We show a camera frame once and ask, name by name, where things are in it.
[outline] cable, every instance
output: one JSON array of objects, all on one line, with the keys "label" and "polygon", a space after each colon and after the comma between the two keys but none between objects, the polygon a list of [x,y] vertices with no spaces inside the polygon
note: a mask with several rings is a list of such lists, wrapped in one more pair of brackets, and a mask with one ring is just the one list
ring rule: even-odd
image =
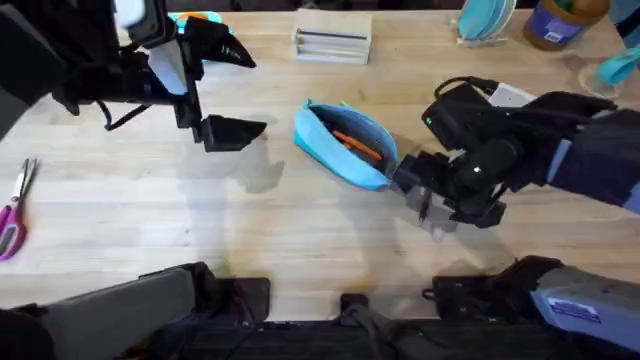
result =
[{"label": "cable", "polygon": [[118,121],[116,121],[114,123],[113,122],[113,117],[111,115],[111,111],[109,111],[109,108],[107,107],[107,105],[102,100],[96,100],[96,103],[98,103],[98,106],[100,107],[100,110],[102,110],[102,113],[104,114],[105,122],[106,122],[106,124],[104,125],[104,128],[107,131],[113,131],[113,130],[121,127],[122,125],[124,125],[127,122],[129,122],[129,120],[131,120],[134,117],[142,114],[148,108],[151,107],[151,105],[140,105],[137,108],[129,111],[129,113],[127,113],[125,116],[121,117],[120,119],[118,119]]},{"label": "cable", "polygon": [[[496,89],[500,85],[500,83],[494,80],[481,79],[474,76],[458,76],[458,77],[454,77],[449,80],[446,80],[434,90],[434,96],[436,100],[444,100],[442,98],[442,90],[444,90],[444,88],[456,82],[465,82],[481,90],[483,93],[485,93],[488,96],[493,95],[493,93],[496,91]],[[446,102],[448,104],[456,104],[457,106],[464,107],[471,110],[487,111],[487,112],[493,112],[493,113],[499,113],[499,114],[505,114],[505,115],[521,114],[521,115],[549,116],[549,117],[562,118],[566,120],[572,120],[574,122],[577,122],[578,124],[588,124],[591,121],[593,121],[593,119],[591,118],[587,118],[580,115],[574,115],[570,113],[565,113],[561,111],[528,109],[528,108],[518,108],[518,107],[482,106],[482,105],[473,105],[473,104],[468,104],[462,101],[455,101],[455,100],[449,100],[449,99],[443,102]]]}]

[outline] blue plastic object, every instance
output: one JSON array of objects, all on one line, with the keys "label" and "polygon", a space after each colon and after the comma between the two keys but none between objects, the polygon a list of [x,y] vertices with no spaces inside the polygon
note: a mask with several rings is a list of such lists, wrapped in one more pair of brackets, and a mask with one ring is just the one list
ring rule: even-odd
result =
[{"label": "blue plastic object", "polygon": [[496,0],[496,5],[493,9],[493,13],[491,13],[491,18],[489,19],[489,22],[484,27],[484,29],[482,29],[480,34],[478,34],[478,39],[484,39],[492,35],[492,31],[494,31],[500,25],[500,20],[502,19],[506,8],[506,0]]},{"label": "blue plastic object", "polygon": [[603,84],[616,85],[626,80],[640,60],[640,48],[632,48],[624,54],[604,61],[598,67],[596,78]]},{"label": "blue plastic object", "polygon": [[490,26],[497,0],[467,0],[458,18],[458,33],[465,40],[477,40]]},{"label": "blue plastic object", "polygon": [[220,14],[213,11],[187,11],[169,13],[169,17],[171,18],[171,20],[175,21],[176,25],[178,25],[178,33],[180,34],[184,34],[184,26],[187,23],[186,20],[180,19],[180,17],[185,14],[201,14],[204,15],[209,21],[222,23],[222,17],[220,16]]}]

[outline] scissor blade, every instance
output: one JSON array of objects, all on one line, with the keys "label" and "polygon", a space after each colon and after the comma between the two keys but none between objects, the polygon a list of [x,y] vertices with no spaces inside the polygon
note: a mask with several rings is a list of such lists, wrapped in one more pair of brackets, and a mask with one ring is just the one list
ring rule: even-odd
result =
[{"label": "scissor blade", "polygon": [[20,174],[18,175],[18,179],[16,180],[16,185],[13,188],[13,200],[16,201],[20,199],[22,196],[22,191],[24,190],[25,179],[27,178],[27,172],[29,171],[29,159],[25,160],[22,164],[22,170],[20,170]]}]

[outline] plate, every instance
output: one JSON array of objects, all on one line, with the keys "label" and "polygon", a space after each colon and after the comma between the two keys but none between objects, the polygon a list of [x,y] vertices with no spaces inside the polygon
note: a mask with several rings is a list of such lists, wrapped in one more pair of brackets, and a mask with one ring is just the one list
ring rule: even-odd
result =
[{"label": "plate", "polygon": [[507,27],[509,20],[511,20],[511,17],[516,10],[516,3],[517,0],[505,0],[505,10],[500,15],[500,20],[498,21],[498,23],[496,23],[493,29],[489,30],[487,36],[497,35]]},{"label": "plate", "polygon": [[464,40],[475,40],[493,15],[498,0],[467,0],[458,18],[458,33]]},{"label": "plate", "polygon": [[482,29],[480,34],[478,34],[478,39],[486,39],[493,35],[493,30],[497,28],[500,20],[502,20],[502,16],[507,8],[507,0],[497,0],[497,4],[495,9],[493,9],[493,13],[491,14],[491,18],[487,23],[487,26]]}]

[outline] orange object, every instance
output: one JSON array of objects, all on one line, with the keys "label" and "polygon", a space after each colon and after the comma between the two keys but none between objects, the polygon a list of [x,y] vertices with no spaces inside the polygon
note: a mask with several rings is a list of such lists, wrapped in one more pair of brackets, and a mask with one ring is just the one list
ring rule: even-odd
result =
[{"label": "orange object", "polygon": [[184,13],[184,14],[180,15],[180,17],[178,18],[178,21],[187,21],[190,17],[207,20],[207,15],[205,15],[203,13],[195,13],[194,12],[194,13]]},{"label": "orange object", "polygon": [[344,141],[345,147],[346,147],[346,145],[352,146],[352,147],[364,152],[365,154],[376,158],[377,160],[382,160],[382,156],[380,156],[380,154],[378,154],[377,152],[371,150],[367,145],[365,145],[365,144],[361,143],[360,141],[352,138],[351,136],[347,136],[347,135],[345,135],[345,134],[343,134],[343,133],[341,133],[340,131],[337,131],[337,130],[334,130],[332,132],[332,134],[333,134],[333,136],[337,137],[338,139]]}]

